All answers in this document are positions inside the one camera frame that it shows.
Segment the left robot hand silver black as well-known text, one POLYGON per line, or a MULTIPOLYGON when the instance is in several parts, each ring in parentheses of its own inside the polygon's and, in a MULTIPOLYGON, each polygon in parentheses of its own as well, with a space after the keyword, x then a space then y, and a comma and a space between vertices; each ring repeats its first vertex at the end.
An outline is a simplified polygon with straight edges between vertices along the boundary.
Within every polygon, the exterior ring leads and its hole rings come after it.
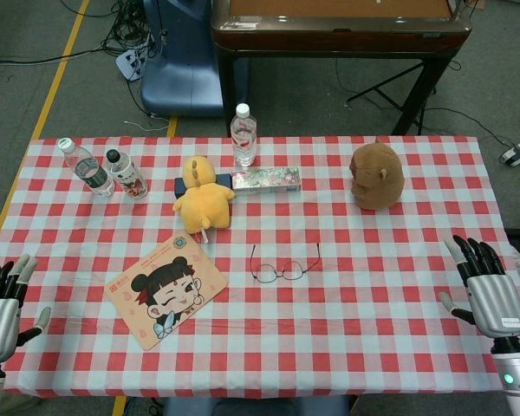
POLYGON ((7 361, 18 347, 41 334, 49 324, 51 308, 46 307, 33 327, 23 332, 19 330, 29 280, 36 266, 37 260, 27 254, 0 266, 0 363, 7 361))

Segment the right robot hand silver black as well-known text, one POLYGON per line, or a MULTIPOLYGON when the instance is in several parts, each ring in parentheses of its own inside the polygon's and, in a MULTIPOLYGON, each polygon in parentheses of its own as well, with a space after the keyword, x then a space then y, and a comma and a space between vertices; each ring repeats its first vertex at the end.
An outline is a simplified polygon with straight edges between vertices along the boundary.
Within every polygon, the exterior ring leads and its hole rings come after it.
POLYGON ((471 308, 458 307, 441 292, 445 309, 456 318, 470 323, 491 339, 520 335, 520 296, 517 286, 504 270, 494 249, 485 242, 458 235, 444 240, 465 286, 471 308))

